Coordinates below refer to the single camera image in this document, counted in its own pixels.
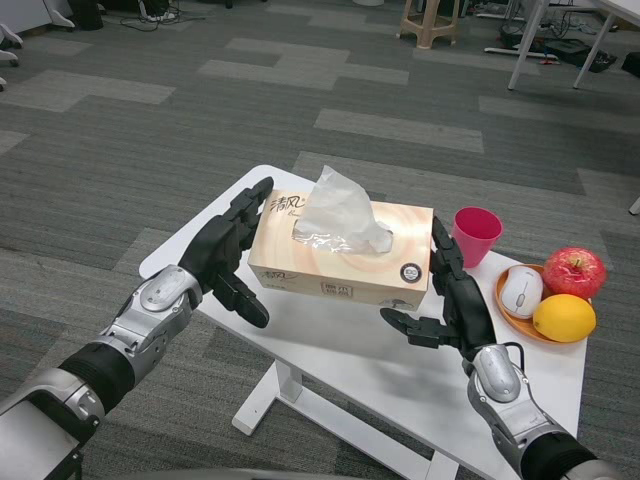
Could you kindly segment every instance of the computer mouse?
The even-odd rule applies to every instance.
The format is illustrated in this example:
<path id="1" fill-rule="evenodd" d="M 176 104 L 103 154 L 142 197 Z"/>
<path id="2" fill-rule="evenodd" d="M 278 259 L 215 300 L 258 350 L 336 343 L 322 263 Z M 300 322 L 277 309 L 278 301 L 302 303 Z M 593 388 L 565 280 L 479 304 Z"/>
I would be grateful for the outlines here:
<path id="1" fill-rule="evenodd" d="M 531 318 L 542 301 L 543 289 L 542 276 L 538 272 L 524 265 L 516 265 L 509 269 L 500 301 L 514 317 Z"/>

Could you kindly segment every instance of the plate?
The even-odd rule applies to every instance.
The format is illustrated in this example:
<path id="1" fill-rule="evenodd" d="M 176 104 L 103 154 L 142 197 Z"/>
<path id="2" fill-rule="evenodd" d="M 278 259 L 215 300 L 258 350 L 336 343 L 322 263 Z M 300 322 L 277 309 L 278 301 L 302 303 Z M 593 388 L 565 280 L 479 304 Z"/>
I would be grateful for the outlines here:
<path id="1" fill-rule="evenodd" d="M 538 272 L 540 275 L 542 275 L 542 270 L 543 270 L 542 265 L 525 264 L 524 266 L 529 267 L 535 270 L 536 272 Z M 507 323 L 509 323 L 513 328 L 518 330 L 520 333 L 523 333 L 527 337 L 534 338 L 540 342 L 551 343 L 554 345 L 565 345 L 564 342 L 556 342 L 555 340 L 551 340 L 550 338 L 547 338 L 541 333 L 539 333 L 533 327 L 532 318 L 527 318 L 527 319 L 517 318 L 512 316 L 507 312 L 507 310 L 505 310 L 505 308 L 502 306 L 502 302 L 500 301 L 500 294 L 502 293 L 502 289 L 504 288 L 504 284 L 506 283 L 508 276 L 509 276 L 509 269 L 506 269 L 504 272 L 500 274 L 500 276 L 498 277 L 498 281 L 496 282 L 496 304 L 498 305 L 498 309 L 502 313 L 502 316 L 507 321 Z M 551 295 L 551 292 L 545 285 L 544 291 L 542 293 L 542 299 L 544 300 L 550 295 Z"/>

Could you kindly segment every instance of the beige plastic stool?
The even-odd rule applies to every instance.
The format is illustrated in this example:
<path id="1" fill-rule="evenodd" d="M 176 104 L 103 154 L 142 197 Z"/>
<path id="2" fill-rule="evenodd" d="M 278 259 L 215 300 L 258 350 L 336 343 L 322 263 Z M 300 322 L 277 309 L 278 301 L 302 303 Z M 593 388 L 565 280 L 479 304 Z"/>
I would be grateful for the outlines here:
<path id="1" fill-rule="evenodd" d="M 453 5 L 453 17 L 438 16 L 440 0 L 425 0 L 427 6 L 424 13 L 411 13 L 414 0 L 407 0 L 400 22 L 400 38 L 404 32 L 412 32 L 418 37 L 418 48 L 431 48 L 433 39 L 436 37 L 450 36 L 451 45 L 456 44 L 456 33 L 458 30 L 458 11 L 460 10 L 460 0 L 455 0 Z"/>

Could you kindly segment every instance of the plastic cup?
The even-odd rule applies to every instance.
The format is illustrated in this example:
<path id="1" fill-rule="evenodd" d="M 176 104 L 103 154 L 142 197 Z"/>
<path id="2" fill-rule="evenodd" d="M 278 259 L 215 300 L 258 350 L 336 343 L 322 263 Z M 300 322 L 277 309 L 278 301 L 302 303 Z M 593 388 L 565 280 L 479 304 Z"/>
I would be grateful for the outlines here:
<path id="1" fill-rule="evenodd" d="M 476 267 L 502 235 L 498 216 L 480 207 L 465 207 L 453 220 L 453 238 L 464 257 L 464 268 Z"/>

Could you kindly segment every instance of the apple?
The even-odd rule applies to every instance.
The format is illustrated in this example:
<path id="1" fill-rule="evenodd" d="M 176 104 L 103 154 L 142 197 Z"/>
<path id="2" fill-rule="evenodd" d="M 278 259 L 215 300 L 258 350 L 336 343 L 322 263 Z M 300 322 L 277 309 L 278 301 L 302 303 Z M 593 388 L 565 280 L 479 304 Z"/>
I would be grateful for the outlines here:
<path id="1" fill-rule="evenodd" d="M 607 269 L 586 248 L 561 248 L 544 264 L 542 279 L 554 294 L 567 293 L 588 300 L 604 285 Z"/>

